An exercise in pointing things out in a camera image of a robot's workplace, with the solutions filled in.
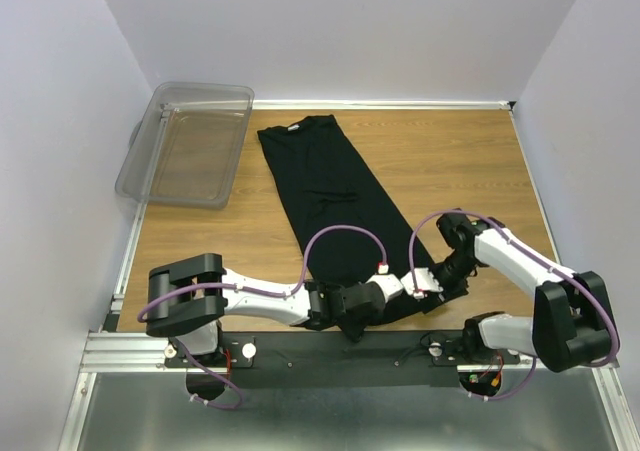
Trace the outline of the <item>clear plastic bin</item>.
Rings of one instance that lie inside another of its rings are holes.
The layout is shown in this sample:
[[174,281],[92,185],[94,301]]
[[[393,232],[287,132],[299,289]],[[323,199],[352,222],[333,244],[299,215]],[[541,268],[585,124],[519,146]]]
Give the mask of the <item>clear plastic bin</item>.
[[239,85],[158,86],[132,133],[116,193],[139,203],[224,208],[253,100],[254,91]]

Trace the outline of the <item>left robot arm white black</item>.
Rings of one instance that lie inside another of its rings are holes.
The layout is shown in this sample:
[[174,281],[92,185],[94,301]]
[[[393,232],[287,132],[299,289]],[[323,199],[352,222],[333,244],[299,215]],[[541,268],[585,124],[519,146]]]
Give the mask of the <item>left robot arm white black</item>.
[[238,274],[223,266],[220,255],[207,253],[151,270],[148,304],[137,319],[149,336],[166,338],[180,359],[190,356],[201,366],[212,366],[218,360],[252,359],[223,340],[224,316],[263,318],[312,331],[337,326],[357,341],[402,290],[384,263],[367,281],[350,287],[316,280],[282,284]]

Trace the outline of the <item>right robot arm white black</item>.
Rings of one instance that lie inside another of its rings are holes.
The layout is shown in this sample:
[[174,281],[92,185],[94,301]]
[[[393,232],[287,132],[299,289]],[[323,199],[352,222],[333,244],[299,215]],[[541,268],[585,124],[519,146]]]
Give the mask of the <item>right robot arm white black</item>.
[[431,217],[451,250],[435,271],[445,291],[464,289],[474,271],[490,267],[533,302],[531,317],[497,311],[467,319],[459,341],[467,360],[480,363],[496,350],[512,350],[559,373],[616,359],[620,338],[601,276],[546,258],[494,218],[460,209]]

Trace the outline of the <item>black t shirt blue logo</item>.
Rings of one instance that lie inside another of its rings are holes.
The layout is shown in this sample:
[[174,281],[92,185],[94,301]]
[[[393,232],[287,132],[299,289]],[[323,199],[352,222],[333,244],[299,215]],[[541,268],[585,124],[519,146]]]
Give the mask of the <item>black t shirt blue logo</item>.
[[309,116],[257,136],[300,247],[319,230],[330,230],[310,253],[315,279],[344,287],[364,282],[382,250],[399,278],[411,265],[434,266],[424,245],[409,241],[411,226],[334,116]]

